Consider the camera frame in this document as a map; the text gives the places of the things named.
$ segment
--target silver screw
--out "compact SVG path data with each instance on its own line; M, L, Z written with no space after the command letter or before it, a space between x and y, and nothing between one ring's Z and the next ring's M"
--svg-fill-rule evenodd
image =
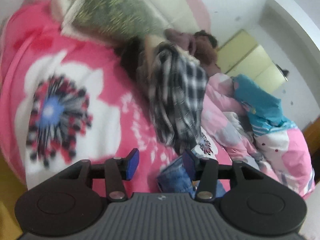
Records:
M109 194L112 199L123 199L125 194L122 191L113 191Z
M212 199L213 195L209 191L201 191L197 194L197 197L201 199Z

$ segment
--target green patterned pillow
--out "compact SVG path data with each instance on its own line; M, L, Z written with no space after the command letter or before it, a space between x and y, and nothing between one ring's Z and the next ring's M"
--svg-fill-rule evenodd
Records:
M83 0L72 17L72 25L115 40L162 35L165 29L164 22L144 0Z

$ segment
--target pink quilt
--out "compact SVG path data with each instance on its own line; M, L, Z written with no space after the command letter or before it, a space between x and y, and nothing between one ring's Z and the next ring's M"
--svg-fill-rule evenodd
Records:
M103 163L138 148L139 166L133 180L125 183L128 194L158 191L156 175L177 155L157 143L148 104L119 66L112 48L61 36L59 24L50 18L48 2L39 2L11 17L1 52L0 145L28 188L81 159ZM70 92L72 97L63 101L64 111L60 101L46 100L44 90L59 96ZM34 124L45 125L57 111L66 118L59 128L39 135L49 146L37 155ZM68 143L59 146L56 142L62 134L68 136ZM214 143L217 160L230 164L225 150ZM103 187L99 182L94 185L102 195Z

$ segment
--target denim fabric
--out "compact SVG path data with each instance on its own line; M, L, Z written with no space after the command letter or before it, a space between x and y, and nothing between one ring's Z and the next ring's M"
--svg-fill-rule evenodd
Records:
M169 164L157 177L158 186L164 193L190 193L195 197L196 191L192 185L186 170L183 167L182 156ZM223 185L218 180L216 197L222 197L225 194Z

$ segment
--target pillow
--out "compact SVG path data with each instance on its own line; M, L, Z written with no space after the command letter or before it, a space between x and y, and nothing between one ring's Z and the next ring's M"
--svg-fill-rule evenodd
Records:
M146 0L76 0L62 27L63 34L76 28L90 36L126 41L146 34L163 35L168 23Z

